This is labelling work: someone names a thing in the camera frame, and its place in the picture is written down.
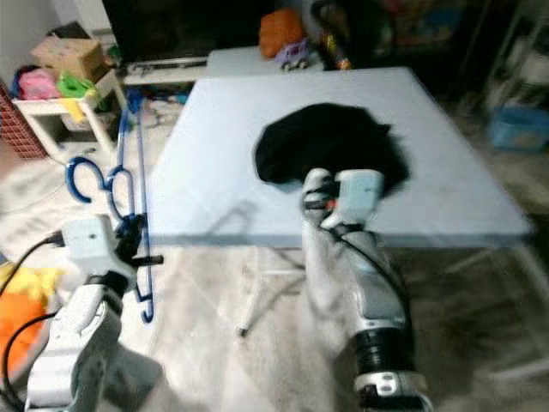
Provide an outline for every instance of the pink bag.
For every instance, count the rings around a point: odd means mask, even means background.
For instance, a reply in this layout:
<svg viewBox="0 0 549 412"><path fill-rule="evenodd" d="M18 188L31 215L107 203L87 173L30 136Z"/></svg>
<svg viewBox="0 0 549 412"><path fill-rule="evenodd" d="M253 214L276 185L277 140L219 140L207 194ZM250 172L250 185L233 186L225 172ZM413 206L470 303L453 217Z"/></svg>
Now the pink bag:
<svg viewBox="0 0 549 412"><path fill-rule="evenodd" d="M44 100L61 97L55 86L55 77L44 69L24 73L19 79L21 98L24 100Z"/></svg>

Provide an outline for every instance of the blue basket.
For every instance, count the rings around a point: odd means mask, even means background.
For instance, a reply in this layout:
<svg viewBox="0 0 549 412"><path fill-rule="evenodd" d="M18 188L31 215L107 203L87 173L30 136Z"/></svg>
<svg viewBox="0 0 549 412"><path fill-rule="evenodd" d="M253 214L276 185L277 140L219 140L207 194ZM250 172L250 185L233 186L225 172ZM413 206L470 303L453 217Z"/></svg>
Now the blue basket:
<svg viewBox="0 0 549 412"><path fill-rule="evenodd" d="M499 107L488 136L496 148L539 152L549 142L549 113L529 107Z"/></svg>

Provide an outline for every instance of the cardboard box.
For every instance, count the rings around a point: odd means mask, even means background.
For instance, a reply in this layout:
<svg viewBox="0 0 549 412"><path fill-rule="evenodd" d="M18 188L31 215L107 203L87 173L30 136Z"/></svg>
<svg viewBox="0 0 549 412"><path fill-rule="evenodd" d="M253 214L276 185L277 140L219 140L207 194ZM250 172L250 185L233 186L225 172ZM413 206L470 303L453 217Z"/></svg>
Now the cardboard box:
<svg viewBox="0 0 549 412"><path fill-rule="evenodd" d="M62 71L97 82L107 72L99 41L47 37L31 54L37 64L59 77Z"/></svg>

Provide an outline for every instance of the black cloth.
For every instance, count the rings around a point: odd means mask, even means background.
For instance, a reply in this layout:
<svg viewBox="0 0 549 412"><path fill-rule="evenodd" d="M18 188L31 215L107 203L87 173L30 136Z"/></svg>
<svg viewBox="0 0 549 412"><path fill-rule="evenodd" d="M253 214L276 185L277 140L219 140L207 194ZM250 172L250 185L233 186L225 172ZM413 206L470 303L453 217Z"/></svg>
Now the black cloth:
<svg viewBox="0 0 549 412"><path fill-rule="evenodd" d="M373 169L384 176L383 194L409 176L400 150L362 107L321 103L268 125L256 144L256 169L265 182L305 181L322 167L332 173Z"/></svg>

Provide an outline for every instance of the orange bag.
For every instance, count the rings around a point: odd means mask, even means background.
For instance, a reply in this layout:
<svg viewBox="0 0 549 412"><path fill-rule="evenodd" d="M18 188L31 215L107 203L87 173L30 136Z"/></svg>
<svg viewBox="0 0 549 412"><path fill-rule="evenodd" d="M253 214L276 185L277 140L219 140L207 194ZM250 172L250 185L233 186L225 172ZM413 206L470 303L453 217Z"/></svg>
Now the orange bag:
<svg viewBox="0 0 549 412"><path fill-rule="evenodd" d="M29 320L42 315L45 315L45 311L39 301L22 294L4 293L0 297L0 355L3 356L8 341L16 330ZM42 324L38 322L29 326L15 340L9 351L8 371L10 373L27 360L27 352L38 337Z"/></svg>
<svg viewBox="0 0 549 412"><path fill-rule="evenodd" d="M299 15L292 9L282 9L261 19L259 48L266 58L273 58L284 45L305 37Z"/></svg>

